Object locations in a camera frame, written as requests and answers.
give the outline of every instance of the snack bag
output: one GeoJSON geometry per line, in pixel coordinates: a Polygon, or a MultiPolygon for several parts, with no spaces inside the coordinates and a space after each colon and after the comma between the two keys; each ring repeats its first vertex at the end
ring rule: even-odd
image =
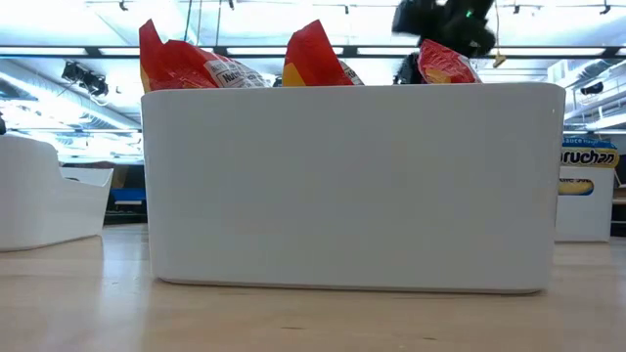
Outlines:
{"type": "Polygon", "coordinates": [[[295,32],[287,44],[283,86],[363,84],[356,72],[340,62],[319,20],[295,32]]]}
{"type": "Polygon", "coordinates": [[[420,47],[418,70],[427,83],[482,83],[468,58],[428,39],[420,47]]]}
{"type": "Polygon", "coordinates": [[[253,69],[180,40],[163,44],[152,20],[139,28],[141,80],[146,93],[160,89],[266,87],[253,69]]]}

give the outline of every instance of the maruchan box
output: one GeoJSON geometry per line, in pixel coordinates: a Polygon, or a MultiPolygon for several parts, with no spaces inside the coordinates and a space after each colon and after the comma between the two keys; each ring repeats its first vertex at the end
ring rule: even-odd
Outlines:
{"type": "Polygon", "coordinates": [[[611,142],[585,138],[563,140],[561,166],[613,168],[618,161],[619,153],[611,142]]]}

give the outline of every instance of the white bin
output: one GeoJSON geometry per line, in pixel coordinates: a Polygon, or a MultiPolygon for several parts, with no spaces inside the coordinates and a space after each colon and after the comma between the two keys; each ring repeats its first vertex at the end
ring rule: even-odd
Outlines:
{"type": "Polygon", "coordinates": [[[544,83],[147,94],[154,275],[542,289],[564,96],[544,83]]]}

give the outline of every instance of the orange bag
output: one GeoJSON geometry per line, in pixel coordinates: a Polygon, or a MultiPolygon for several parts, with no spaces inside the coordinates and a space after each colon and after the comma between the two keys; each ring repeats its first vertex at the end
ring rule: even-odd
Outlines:
{"type": "Polygon", "coordinates": [[[295,32],[287,44],[283,86],[363,84],[347,64],[340,62],[319,20],[295,32]]]}
{"type": "Polygon", "coordinates": [[[418,70],[427,83],[481,83],[468,58],[429,39],[420,47],[418,70]]]}
{"type": "Polygon", "coordinates": [[[253,69],[180,40],[163,44],[152,20],[139,28],[141,80],[146,93],[160,89],[266,87],[253,69]]]}

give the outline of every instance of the wooden surface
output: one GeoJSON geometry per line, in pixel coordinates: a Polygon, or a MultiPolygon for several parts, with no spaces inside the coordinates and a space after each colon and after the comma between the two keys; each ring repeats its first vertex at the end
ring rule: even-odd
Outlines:
{"type": "Polygon", "coordinates": [[[555,264],[513,297],[178,286],[151,277],[146,227],[108,227],[0,253],[0,351],[626,351],[626,241],[555,264]]]}

